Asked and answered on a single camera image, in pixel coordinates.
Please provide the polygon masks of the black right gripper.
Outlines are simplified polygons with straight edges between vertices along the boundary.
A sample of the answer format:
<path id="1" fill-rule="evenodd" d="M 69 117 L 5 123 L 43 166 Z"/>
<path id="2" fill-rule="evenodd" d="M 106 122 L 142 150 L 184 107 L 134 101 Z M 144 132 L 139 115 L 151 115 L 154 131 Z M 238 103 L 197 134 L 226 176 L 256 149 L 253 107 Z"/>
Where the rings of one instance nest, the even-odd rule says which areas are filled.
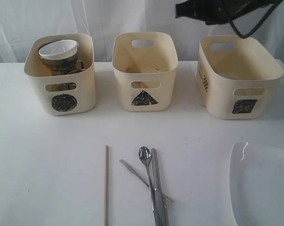
<path id="1" fill-rule="evenodd" d="M 175 17 L 186 17 L 207 25 L 226 24 L 267 6 L 278 6 L 280 0 L 187 0 L 175 5 Z"/>

